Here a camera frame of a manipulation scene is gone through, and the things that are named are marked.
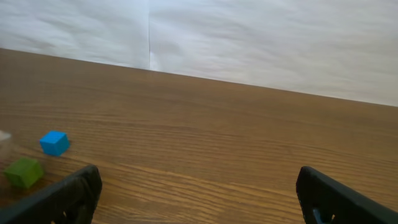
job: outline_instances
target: tabletop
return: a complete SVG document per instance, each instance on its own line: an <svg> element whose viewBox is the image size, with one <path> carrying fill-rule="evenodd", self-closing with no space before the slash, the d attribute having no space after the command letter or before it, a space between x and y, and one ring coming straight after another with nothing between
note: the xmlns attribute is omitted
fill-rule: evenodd
<svg viewBox="0 0 398 224"><path fill-rule="evenodd" d="M93 223L304 223L295 182L312 166L398 210L398 108L0 50L1 168L21 156L30 190L0 177L0 206L86 166L103 191ZM60 157L39 139L68 134Z"/></svg>

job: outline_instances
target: white paper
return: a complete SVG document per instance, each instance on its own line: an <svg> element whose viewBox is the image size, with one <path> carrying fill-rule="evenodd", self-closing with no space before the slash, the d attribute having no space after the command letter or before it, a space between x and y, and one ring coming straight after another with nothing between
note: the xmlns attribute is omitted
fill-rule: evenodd
<svg viewBox="0 0 398 224"><path fill-rule="evenodd" d="M1 0L0 47L149 68L147 0Z"/></svg>
<svg viewBox="0 0 398 224"><path fill-rule="evenodd" d="M398 106L396 0L152 0L150 68Z"/></svg>

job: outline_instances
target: brown wooden surface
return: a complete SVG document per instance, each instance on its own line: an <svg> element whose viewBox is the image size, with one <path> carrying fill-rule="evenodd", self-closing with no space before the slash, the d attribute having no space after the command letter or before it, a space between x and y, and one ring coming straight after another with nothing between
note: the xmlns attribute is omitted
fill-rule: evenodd
<svg viewBox="0 0 398 224"><path fill-rule="evenodd" d="M0 129L46 175L0 178L0 205L99 167L93 223L303 223L295 194L312 166L398 210L398 108L0 50ZM42 153L65 131L71 148Z"/></svg>

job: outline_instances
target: white wall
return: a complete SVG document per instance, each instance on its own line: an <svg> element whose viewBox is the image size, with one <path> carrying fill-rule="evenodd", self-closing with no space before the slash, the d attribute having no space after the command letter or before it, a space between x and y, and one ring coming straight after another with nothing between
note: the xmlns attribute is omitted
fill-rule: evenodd
<svg viewBox="0 0 398 224"><path fill-rule="evenodd" d="M3 0L0 46L398 106L397 12L395 0Z"/></svg>

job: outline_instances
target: block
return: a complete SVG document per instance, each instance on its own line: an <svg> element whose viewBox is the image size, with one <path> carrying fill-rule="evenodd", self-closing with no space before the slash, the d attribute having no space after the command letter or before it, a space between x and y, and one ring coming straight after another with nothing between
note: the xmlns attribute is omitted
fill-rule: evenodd
<svg viewBox="0 0 398 224"><path fill-rule="evenodd" d="M40 145L44 153L52 156L61 156L69 148L69 140L66 133L50 131L40 139Z"/></svg>
<svg viewBox="0 0 398 224"><path fill-rule="evenodd" d="M35 159L20 158L3 171L11 185L28 189L43 175L43 169Z"/></svg>

